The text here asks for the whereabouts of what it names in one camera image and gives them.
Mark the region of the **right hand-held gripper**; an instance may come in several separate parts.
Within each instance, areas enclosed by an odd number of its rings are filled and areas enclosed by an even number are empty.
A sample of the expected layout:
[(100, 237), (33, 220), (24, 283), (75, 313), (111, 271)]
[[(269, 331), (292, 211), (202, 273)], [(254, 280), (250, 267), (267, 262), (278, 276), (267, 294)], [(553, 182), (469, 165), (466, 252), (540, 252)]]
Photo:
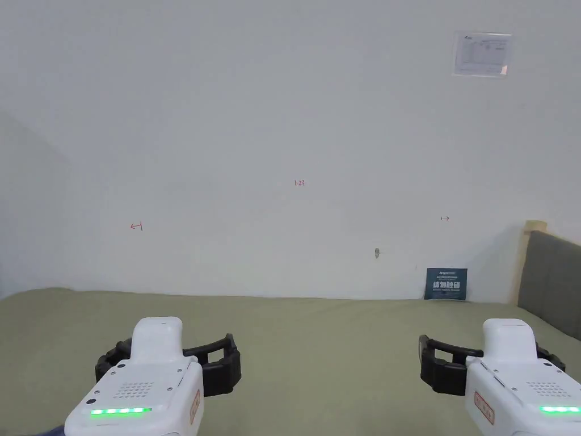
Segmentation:
[(580, 384), (536, 344), (531, 327), (491, 318), (483, 333), (484, 350), (419, 336), (421, 381), (436, 393), (465, 396), (482, 435), (579, 435)]

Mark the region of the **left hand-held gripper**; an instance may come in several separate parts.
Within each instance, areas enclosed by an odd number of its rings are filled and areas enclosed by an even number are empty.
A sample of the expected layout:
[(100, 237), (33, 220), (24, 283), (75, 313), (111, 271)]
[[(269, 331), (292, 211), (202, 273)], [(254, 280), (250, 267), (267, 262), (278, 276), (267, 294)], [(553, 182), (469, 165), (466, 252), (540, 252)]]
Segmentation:
[[(182, 349), (177, 317), (141, 319), (132, 340), (99, 357), (96, 385), (65, 421), (66, 435), (196, 435), (204, 396), (227, 395), (241, 380), (241, 353), (228, 333)], [(211, 362), (212, 353), (223, 357)]]

